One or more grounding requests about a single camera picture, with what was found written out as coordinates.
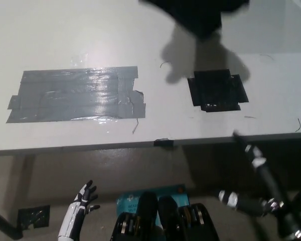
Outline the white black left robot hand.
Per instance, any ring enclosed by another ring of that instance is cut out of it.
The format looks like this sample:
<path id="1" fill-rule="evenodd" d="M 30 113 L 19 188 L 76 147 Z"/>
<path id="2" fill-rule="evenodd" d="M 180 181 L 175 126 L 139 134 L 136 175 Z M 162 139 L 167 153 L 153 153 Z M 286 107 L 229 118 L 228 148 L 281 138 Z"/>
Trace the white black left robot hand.
<path id="1" fill-rule="evenodd" d="M 98 198 L 96 191 L 96 186 L 92 186 L 93 181 L 89 180 L 77 193 L 73 203 L 78 204 L 79 209 L 83 211 L 83 215 L 87 215 L 92 211 L 98 210 L 100 205 L 91 205 L 91 202 Z"/>

